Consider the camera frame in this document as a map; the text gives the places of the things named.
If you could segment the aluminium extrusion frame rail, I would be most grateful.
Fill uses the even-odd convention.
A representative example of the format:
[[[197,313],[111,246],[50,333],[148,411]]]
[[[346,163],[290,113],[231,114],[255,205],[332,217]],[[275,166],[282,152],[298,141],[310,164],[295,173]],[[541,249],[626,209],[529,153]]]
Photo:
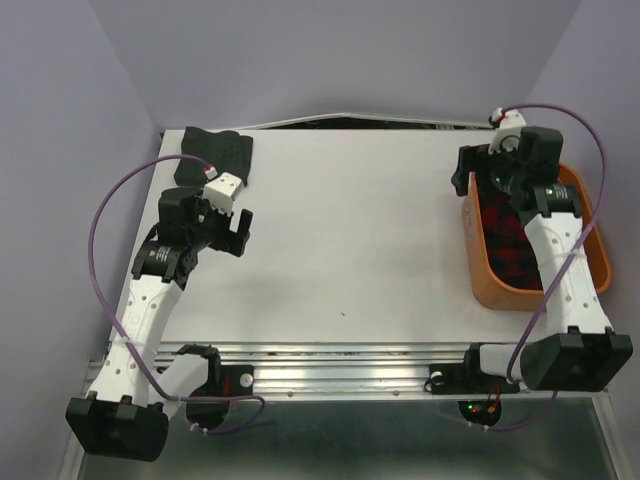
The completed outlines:
[[[223,343],[181,345],[115,339],[89,370],[90,396],[137,405],[204,402],[366,402],[472,400],[481,395],[434,395],[424,390],[433,363],[463,363],[467,343]],[[211,367],[253,365],[253,394],[191,397]],[[544,399],[520,386],[511,399]]]

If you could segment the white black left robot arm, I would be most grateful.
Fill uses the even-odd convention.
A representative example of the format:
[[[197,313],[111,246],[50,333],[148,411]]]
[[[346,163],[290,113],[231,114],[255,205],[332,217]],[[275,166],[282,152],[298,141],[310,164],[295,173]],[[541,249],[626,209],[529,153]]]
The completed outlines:
[[[227,409],[234,398],[216,395],[222,385],[216,348],[185,345],[172,365],[155,376],[152,365],[168,319],[207,248],[240,257],[252,213],[231,228],[243,185],[214,180],[203,188],[171,188],[158,201],[158,221],[132,267],[128,298],[103,367],[82,398],[69,401],[66,420],[86,453],[152,462],[162,452],[169,420],[182,403]]]

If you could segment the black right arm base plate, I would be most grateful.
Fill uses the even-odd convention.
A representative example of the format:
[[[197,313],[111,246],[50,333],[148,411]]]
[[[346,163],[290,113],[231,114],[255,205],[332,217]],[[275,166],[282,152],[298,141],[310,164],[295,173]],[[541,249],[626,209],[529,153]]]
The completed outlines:
[[[464,363],[433,363],[424,390],[434,395],[517,394],[520,387]]]

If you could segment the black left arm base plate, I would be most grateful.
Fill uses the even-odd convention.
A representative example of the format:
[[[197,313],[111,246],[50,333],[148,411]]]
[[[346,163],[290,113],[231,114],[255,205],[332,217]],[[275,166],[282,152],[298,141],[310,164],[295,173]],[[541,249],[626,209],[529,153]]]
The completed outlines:
[[[253,365],[225,365],[211,367],[205,382],[198,386],[191,397],[238,397],[253,394]]]

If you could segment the dark grey dotted skirt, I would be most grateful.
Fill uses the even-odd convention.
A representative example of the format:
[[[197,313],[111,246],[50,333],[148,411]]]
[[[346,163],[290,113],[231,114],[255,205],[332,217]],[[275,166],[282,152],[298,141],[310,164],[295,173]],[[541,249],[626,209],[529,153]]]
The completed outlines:
[[[191,155],[212,165],[218,174],[229,173],[247,186],[251,171],[254,140],[236,131],[217,133],[189,126],[181,142],[181,153]],[[179,187],[201,188],[206,183],[204,166],[195,160],[181,159],[174,172]]]

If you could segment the orange plastic bin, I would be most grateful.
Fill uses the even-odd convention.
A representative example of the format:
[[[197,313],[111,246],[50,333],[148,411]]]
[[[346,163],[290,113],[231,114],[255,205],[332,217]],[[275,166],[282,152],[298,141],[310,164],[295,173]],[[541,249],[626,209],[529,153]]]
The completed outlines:
[[[507,286],[492,272],[481,222],[475,175],[463,201],[462,218],[466,235],[471,289],[476,300],[492,310],[533,311],[543,297],[541,290],[520,290]]]

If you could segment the red black plaid skirt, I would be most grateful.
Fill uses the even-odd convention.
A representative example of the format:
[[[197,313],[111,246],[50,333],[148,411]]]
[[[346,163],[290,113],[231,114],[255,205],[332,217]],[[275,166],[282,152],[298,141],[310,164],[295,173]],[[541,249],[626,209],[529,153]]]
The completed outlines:
[[[492,272],[507,286],[541,290],[542,284],[530,242],[509,196],[486,176],[476,178],[481,222]]]

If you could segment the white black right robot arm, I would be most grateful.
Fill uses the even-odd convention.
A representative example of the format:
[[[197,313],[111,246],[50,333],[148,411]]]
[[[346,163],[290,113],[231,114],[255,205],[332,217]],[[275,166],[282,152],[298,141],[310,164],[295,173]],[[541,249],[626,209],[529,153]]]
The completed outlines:
[[[562,134],[543,127],[498,131],[489,144],[463,146],[451,178],[458,196],[475,176],[507,195],[535,255],[546,317],[543,338],[480,343],[460,366],[463,384],[482,390],[496,377],[531,390],[600,392],[633,354],[604,312],[583,247],[593,226],[583,222],[577,188],[559,179]]]

